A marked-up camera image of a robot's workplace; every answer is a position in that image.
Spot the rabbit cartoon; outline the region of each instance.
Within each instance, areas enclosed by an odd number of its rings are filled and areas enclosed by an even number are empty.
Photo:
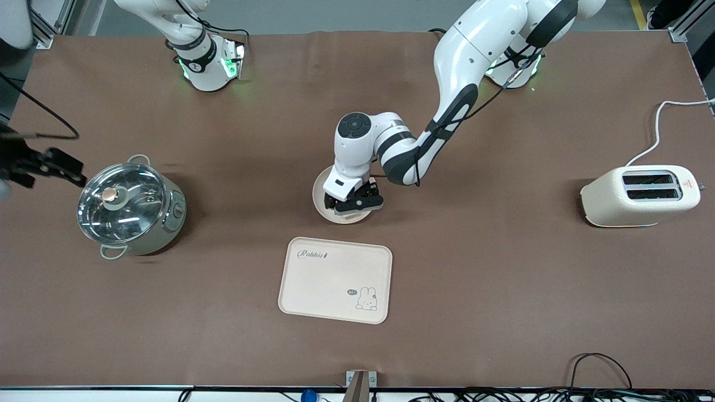
[[[360,289],[360,297],[357,299],[355,308],[358,310],[378,310],[378,297],[375,288]]]

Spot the glass lid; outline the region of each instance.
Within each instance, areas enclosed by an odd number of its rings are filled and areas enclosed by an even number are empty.
[[[79,197],[77,220],[82,232],[103,244],[129,242],[161,219],[166,187],[156,170],[121,163],[101,171]]]

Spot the beige tray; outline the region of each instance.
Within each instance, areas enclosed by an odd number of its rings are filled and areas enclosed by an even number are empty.
[[[392,266],[387,247],[296,237],[278,306],[287,314],[379,324],[388,316]]]

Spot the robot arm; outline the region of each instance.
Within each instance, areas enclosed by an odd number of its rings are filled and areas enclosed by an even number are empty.
[[[382,207],[377,186],[370,179],[370,165],[375,160],[383,166],[390,182],[418,182],[459,128],[459,120],[474,107],[482,77],[498,58],[504,57],[511,44],[523,41],[541,49],[561,38],[577,14],[583,18],[592,16],[603,3],[604,0],[477,0],[437,45],[434,65],[440,104],[418,138],[395,113],[351,113],[340,120],[335,131],[335,164],[322,185],[326,210],[349,215]],[[526,66],[511,68],[503,87],[512,84]]]
[[[442,126],[465,117],[474,107],[479,82],[522,29],[527,15],[526,0],[475,2],[435,50],[440,105],[424,132],[414,138],[394,113],[343,117],[335,133],[335,165],[323,190],[340,202],[347,201],[368,182],[375,158],[391,182],[415,184],[460,123]]]
[[[0,67],[12,66],[28,52],[33,43],[29,2],[3,0],[0,2]],[[22,92],[21,88],[0,72],[0,81]],[[0,201],[10,196],[8,182],[32,188],[33,175],[58,177],[78,187],[87,178],[82,175],[84,165],[57,148],[39,152],[29,147],[26,138],[54,137],[50,134],[19,134],[0,122]]]
[[[204,27],[190,19],[174,0],[114,0],[117,6],[150,23],[174,46],[188,45],[205,36]],[[184,0],[187,8],[201,12],[208,0]]]
[[[209,0],[114,0],[117,6],[150,23],[169,40],[179,55],[184,77],[200,91],[216,91],[241,72],[243,44],[210,34],[196,16]]]

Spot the pot handle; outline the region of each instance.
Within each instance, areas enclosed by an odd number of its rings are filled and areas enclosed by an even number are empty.
[[[127,162],[128,162],[128,163],[136,162],[138,159],[145,159],[145,160],[147,160],[146,165],[147,165],[147,166],[152,166],[152,161],[150,161],[150,160],[149,160],[149,157],[146,156],[146,155],[144,155],[144,154],[136,154],[136,155],[134,155],[133,157],[130,157],[130,158],[127,160]]]
[[[99,246],[99,254],[104,258],[105,260],[118,260],[124,256],[124,254],[127,253],[127,250],[129,249],[129,246],[123,245],[123,246],[111,246],[111,245],[101,245]],[[107,250],[121,250],[121,252],[118,255],[115,255],[114,257],[109,257],[107,255]]]

